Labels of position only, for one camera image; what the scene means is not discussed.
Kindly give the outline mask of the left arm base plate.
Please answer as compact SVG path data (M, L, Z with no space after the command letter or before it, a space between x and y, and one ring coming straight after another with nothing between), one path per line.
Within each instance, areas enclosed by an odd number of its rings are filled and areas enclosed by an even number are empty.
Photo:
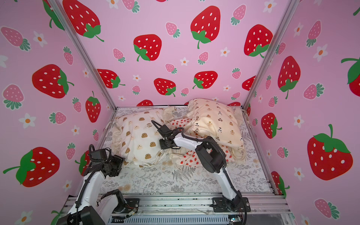
M137 212L139 207L139 198L125 198L123 201L120 200L118 205L113 210L113 213L130 213L132 210Z

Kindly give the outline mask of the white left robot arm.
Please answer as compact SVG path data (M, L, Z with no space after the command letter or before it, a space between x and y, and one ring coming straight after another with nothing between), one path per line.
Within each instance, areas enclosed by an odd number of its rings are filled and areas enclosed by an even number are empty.
M89 150L90 168L86 170L80 193L67 215L58 219L57 225L104 225L114 210L127 208L118 189L103 194L98 200L105 178L118 176L125 158L112 155L110 148L95 150L91 144Z

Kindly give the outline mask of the cream bear-print pillow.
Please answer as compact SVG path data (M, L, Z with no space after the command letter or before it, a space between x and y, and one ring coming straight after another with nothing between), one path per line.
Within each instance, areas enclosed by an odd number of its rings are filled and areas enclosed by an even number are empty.
M216 101L196 98L188 104L187 117L191 119L185 126L186 134L193 137L212 137L228 160L243 161L247 152L234 110Z

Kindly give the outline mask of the white strawberry-print pillowcase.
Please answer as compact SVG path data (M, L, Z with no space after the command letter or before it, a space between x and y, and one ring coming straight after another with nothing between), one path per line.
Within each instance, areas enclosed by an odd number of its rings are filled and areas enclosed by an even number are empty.
M185 126L188 125L190 122L191 119L189 118L176 119L168 123L167 127L171 130L176 128L185 128ZM224 145L221 145L220 147L226 155L226 162L235 162L235 157L232 155L232 149ZM188 166L193 168L202 167L197 153L186 148L181 147L179 150L169 150L169 158L173 163L178 166Z

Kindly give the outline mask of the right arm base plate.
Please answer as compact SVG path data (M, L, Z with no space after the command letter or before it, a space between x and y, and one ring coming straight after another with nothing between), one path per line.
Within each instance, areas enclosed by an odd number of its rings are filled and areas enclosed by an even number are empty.
M212 204L214 212L251 212L250 203L248 198L242 199L236 198L234 201L228 200L225 197L212 198Z

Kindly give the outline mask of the cream cookie-print pillow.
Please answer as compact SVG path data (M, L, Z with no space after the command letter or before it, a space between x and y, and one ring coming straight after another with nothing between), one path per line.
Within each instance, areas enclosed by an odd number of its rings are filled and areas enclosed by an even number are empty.
M174 107L151 109L115 118L111 149L124 158L125 167L150 167L165 156L159 144L162 136L152 121L161 127L173 119L173 111Z

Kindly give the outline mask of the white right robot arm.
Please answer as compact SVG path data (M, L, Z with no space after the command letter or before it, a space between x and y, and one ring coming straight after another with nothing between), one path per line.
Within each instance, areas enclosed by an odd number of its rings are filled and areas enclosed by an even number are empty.
M170 130L166 125L159 127L157 122L152 123L162 136L159 141L162 150L186 148L196 152L204 169L214 175L221 187L225 205L220 209L236 212L246 206L241 192L235 189L228 174L226 155L212 137L195 138L186 135L182 127Z

